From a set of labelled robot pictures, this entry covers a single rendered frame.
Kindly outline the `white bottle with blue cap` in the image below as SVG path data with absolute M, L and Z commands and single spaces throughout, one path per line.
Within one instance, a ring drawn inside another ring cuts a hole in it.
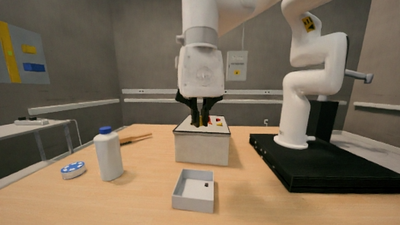
M 100 177 L 103 181 L 119 178 L 123 172 L 119 135 L 111 127 L 102 127 L 100 134 L 94 138 Z

